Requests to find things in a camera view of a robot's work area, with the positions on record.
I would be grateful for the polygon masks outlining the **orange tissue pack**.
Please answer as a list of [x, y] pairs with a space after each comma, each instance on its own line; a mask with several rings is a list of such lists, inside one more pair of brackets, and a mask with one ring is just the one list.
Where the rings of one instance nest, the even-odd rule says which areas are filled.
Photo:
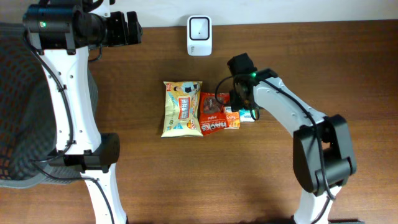
[[233, 112], [230, 106], [223, 108], [223, 113], [226, 116], [228, 123], [228, 129], [239, 129], [240, 128], [240, 117], [238, 112]]

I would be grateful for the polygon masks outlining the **red Hacks candy bag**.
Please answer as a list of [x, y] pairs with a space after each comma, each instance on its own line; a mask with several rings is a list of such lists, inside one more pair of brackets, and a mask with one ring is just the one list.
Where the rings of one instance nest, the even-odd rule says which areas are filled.
[[228, 93], [201, 93], [200, 95], [200, 129], [206, 136], [213, 132], [229, 127], [226, 115], [223, 113], [224, 104], [229, 102]]

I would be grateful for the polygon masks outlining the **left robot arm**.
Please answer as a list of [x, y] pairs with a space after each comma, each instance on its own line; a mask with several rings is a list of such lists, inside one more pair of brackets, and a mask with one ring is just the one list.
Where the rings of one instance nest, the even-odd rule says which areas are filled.
[[32, 165], [72, 168], [88, 187], [97, 223], [127, 223], [116, 181], [120, 141], [98, 131], [88, 82], [93, 49], [141, 43], [134, 11], [111, 11], [111, 1], [40, 1], [23, 17], [24, 42], [46, 75], [56, 122], [55, 148]]

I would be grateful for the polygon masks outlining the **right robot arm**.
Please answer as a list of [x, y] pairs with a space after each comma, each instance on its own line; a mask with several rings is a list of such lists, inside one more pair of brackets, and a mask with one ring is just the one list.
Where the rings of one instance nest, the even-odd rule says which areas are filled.
[[275, 71], [258, 70], [248, 54], [234, 56], [227, 66], [233, 79], [233, 111], [247, 109], [259, 119], [262, 108], [293, 138], [293, 170], [302, 194], [292, 222], [329, 223], [336, 195], [357, 170], [347, 121], [306, 104]]

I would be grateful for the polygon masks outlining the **beige snack bag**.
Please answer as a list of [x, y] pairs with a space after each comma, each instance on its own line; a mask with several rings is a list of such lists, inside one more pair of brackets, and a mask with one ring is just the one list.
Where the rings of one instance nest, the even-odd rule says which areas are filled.
[[198, 119], [202, 82], [164, 82], [165, 116], [161, 138], [203, 137]]

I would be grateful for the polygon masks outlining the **teal tissue pack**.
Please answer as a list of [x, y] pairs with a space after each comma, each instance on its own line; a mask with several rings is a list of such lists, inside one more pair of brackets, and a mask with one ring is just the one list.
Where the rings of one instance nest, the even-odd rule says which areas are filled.
[[239, 118], [242, 123], [255, 122], [256, 112], [254, 110], [239, 110]]

